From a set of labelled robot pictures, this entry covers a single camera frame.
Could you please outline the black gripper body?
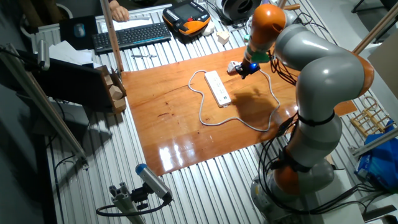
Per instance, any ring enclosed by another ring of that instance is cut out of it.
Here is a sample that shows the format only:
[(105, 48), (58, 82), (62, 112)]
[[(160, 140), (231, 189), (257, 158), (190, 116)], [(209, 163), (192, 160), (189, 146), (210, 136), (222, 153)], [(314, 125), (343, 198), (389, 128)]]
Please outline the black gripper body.
[(244, 68), (244, 73), (248, 73), (249, 75), (261, 69), (258, 63), (251, 63), (247, 61), (242, 62), (241, 66)]

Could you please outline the person's bare hand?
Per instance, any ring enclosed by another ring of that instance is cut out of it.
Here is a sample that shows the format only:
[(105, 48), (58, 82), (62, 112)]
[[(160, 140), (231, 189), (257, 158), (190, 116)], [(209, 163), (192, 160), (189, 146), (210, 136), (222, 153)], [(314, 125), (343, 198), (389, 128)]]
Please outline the person's bare hand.
[(109, 2), (109, 8), (111, 11), (111, 15), (113, 20), (115, 21), (128, 21), (129, 20), (129, 12), (125, 7), (119, 5), (117, 0), (112, 0)]

